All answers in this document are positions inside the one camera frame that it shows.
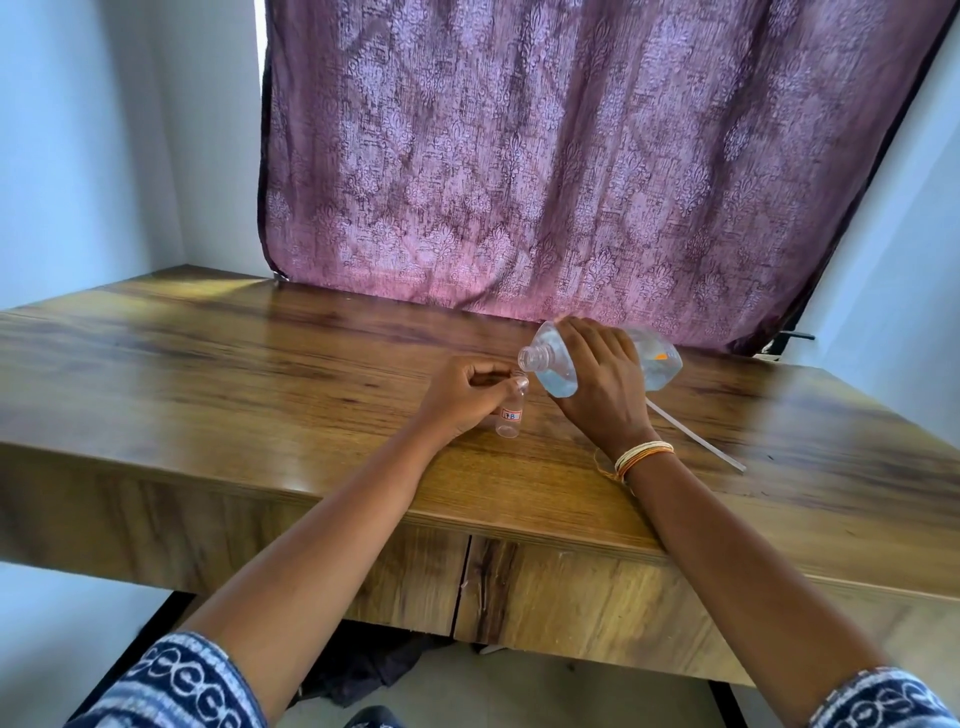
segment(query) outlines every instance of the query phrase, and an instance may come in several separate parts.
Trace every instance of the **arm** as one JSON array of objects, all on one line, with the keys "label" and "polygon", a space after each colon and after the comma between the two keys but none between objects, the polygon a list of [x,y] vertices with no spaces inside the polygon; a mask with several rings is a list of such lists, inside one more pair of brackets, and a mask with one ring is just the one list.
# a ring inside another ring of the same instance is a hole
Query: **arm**
[{"label": "arm", "polygon": [[[510,365],[453,358],[420,412],[339,490],[218,590],[182,627],[220,645],[276,722],[410,506],[420,477],[450,440],[512,394]],[[478,375],[499,375],[491,387]]]},{"label": "arm", "polygon": [[[558,328],[577,370],[557,400],[611,460],[659,437],[644,403],[636,349],[623,331],[565,319]],[[788,727],[803,726],[829,693],[883,653],[671,453],[627,473],[667,552],[737,659]]]}]

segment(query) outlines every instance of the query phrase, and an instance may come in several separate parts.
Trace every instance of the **person's left hand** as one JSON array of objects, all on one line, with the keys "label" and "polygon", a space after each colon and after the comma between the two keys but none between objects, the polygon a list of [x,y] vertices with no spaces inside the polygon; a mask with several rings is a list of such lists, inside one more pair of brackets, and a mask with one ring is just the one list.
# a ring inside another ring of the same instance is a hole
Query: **person's left hand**
[{"label": "person's left hand", "polygon": [[[417,426],[436,435],[445,445],[480,424],[487,415],[526,387],[526,376],[510,377],[516,365],[483,356],[452,356],[433,376]],[[481,380],[496,381],[484,386]]]}]

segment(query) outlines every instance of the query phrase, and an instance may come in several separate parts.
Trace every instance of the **hand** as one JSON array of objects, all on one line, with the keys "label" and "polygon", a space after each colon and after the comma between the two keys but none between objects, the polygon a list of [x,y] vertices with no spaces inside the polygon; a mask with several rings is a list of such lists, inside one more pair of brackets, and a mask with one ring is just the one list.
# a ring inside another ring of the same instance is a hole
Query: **hand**
[{"label": "hand", "polygon": [[[446,445],[527,386],[526,376],[510,378],[515,366],[482,356],[450,357],[433,376],[415,425],[435,434],[441,447]],[[496,383],[485,386],[481,380]]]},{"label": "hand", "polygon": [[577,391],[554,399],[566,418],[612,460],[657,440],[647,415],[643,370],[634,342],[620,328],[568,316],[557,330],[577,370]]}]

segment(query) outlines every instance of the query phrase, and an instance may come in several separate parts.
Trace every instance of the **person's right arm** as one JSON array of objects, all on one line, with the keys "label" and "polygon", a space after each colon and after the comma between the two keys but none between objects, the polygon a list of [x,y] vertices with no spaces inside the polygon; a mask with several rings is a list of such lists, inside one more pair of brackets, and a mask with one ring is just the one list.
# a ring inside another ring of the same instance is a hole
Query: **person's right arm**
[{"label": "person's right arm", "polygon": [[[558,323],[578,388],[557,400],[611,461],[660,437],[651,427],[636,349],[623,331]],[[888,664],[802,574],[672,453],[642,459],[627,485],[740,664],[788,728],[803,726],[857,672]]]}]

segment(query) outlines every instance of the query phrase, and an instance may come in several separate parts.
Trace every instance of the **white stick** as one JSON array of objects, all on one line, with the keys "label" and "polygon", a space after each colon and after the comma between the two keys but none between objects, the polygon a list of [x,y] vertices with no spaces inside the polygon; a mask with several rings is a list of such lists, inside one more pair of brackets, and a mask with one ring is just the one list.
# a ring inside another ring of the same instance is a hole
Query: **white stick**
[{"label": "white stick", "polygon": [[653,403],[649,400],[649,398],[647,399],[647,406],[650,407],[650,409],[652,409],[652,410],[653,410],[654,412],[656,412],[658,415],[660,415],[661,417],[663,417],[667,422],[669,422],[670,424],[672,424],[673,426],[675,426],[680,432],[682,432],[683,434],[685,434],[687,437],[691,438],[692,440],[694,440],[694,441],[700,443],[701,445],[703,445],[705,448],[707,448],[710,452],[712,452],[714,455],[716,455],[717,457],[719,457],[721,460],[726,460],[728,463],[730,463],[730,464],[733,465],[735,468],[737,468],[741,473],[745,473],[745,472],[747,471],[747,466],[746,466],[746,465],[744,465],[743,463],[740,463],[740,462],[734,460],[734,459],[731,458],[729,455],[727,455],[724,451],[722,451],[722,450],[720,450],[720,449],[718,449],[718,448],[715,448],[715,447],[714,447],[713,445],[711,445],[709,442],[707,442],[706,440],[704,440],[704,438],[702,438],[700,435],[698,435],[698,434],[696,434],[695,432],[693,432],[692,430],[690,430],[689,427],[686,427],[686,426],[682,425],[682,424],[681,424],[680,422],[678,422],[676,419],[674,419],[673,417],[670,417],[670,415],[668,415],[668,414],[667,414],[666,412],[664,412],[662,409],[660,409],[660,408],[657,407],[655,404],[653,404]]}]

